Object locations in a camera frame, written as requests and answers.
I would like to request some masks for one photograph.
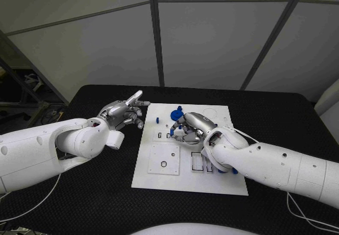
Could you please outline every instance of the small blue part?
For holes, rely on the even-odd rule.
[[[236,171],[236,169],[235,169],[235,168],[232,168],[232,172],[233,172],[233,175],[236,175],[236,174],[237,174],[237,171]]]
[[[177,107],[175,110],[171,111],[170,113],[170,119],[173,121],[177,121],[177,119],[183,116],[183,112],[181,112],[181,106]]]

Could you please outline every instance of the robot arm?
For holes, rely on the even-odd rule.
[[[70,119],[0,136],[0,194],[22,189],[89,161],[106,145],[118,149],[123,125],[135,123],[149,102],[138,91],[125,101],[108,104],[96,117]],[[59,160],[56,147],[76,157]]]
[[[255,143],[232,127],[216,127],[196,113],[186,113],[177,125],[188,125],[190,135],[203,139],[201,154],[214,167],[227,172],[232,167],[258,183],[278,190],[299,194],[339,209],[339,164],[301,154],[289,149]],[[184,141],[186,136],[174,139]]]

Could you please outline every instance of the white wall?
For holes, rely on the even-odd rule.
[[[298,3],[246,90],[317,101],[339,79],[339,5]]]
[[[0,7],[4,33],[79,17],[144,0],[7,0]]]
[[[67,101],[86,84],[158,86],[148,4],[8,38]]]
[[[158,3],[164,85],[239,89],[284,6]]]

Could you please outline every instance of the black tablecloth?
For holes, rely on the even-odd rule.
[[[299,94],[135,86],[80,88],[61,120],[95,117],[102,106],[142,89],[154,103],[227,105],[235,128],[258,141],[334,162],[336,141]],[[131,188],[141,130],[134,125],[119,150],[102,153],[60,176],[56,189],[27,215],[11,223],[57,234],[129,234],[177,222],[224,225],[258,234],[328,234],[286,211],[285,192],[245,180],[249,196]],[[27,211],[44,198],[56,177],[12,192],[0,206],[0,219]],[[294,196],[305,215],[339,226],[339,210]]]

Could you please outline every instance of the white cable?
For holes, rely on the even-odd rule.
[[[288,205],[288,197],[291,198],[291,200],[292,200],[292,202],[294,202],[294,205],[295,205],[295,207],[298,208],[298,211],[299,211],[299,213],[301,213],[302,216],[298,216],[297,214],[294,214],[294,213],[291,212],[289,205]],[[299,209],[299,207],[298,207],[298,204],[297,204],[297,202],[294,201],[294,199],[292,199],[292,197],[291,197],[291,195],[289,195],[288,192],[286,192],[286,201],[285,201],[285,203],[286,203],[288,211],[289,211],[289,213],[291,213],[295,217],[298,217],[298,218],[301,218],[301,219],[305,219],[307,223],[308,223],[312,227],[315,227],[317,229],[324,230],[324,231],[328,231],[328,232],[331,232],[331,233],[334,233],[334,234],[339,234],[339,231],[334,231],[334,230],[330,230],[330,229],[323,229],[323,228],[320,228],[320,227],[317,227],[315,225],[311,224],[311,222],[314,222],[314,223],[318,223],[318,224],[321,224],[321,225],[325,225],[325,226],[331,227],[333,229],[337,229],[337,230],[339,230],[339,227],[336,227],[336,226],[333,226],[333,225],[330,225],[330,224],[325,224],[325,223],[323,223],[323,222],[320,222],[320,221],[317,221],[317,220],[308,219],[308,218],[305,217],[305,215],[304,215],[304,213],[302,213],[302,211],[301,211],[301,209]]]
[[[0,197],[0,200],[10,194],[11,192],[8,192],[2,197]]]
[[[253,139],[253,138],[250,138],[242,131],[239,131],[237,129],[235,129],[233,128],[233,130],[236,131],[236,132],[239,132],[243,136],[246,136],[249,139],[252,139],[256,143],[258,143],[258,141]]]
[[[37,204],[27,212],[24,212],[22,214],[20,214],[17,217],[12,217],[12,218],[10,218],[10,219],[0,220],[0,223],[8,221],[8,220],[11,220],[11,219],[15,219],[15,218],[21,217],[21,216],[25,215],[33,209],[35,209],[35,207],[44,202],[44,200],[47,199],[50,193],[53,192],[54,187],[56,187],[56,184],[57,184],[57,182],[59,182],[59,179],[60,179],[60,174],[59,174],[57,180],[56,180],[56,182],[54,182],[54,186],[53,186],[53,188],[51,188],[48,194],[46,195],[46,197],[43,198],[43,200],[38,202],[38,204]]]

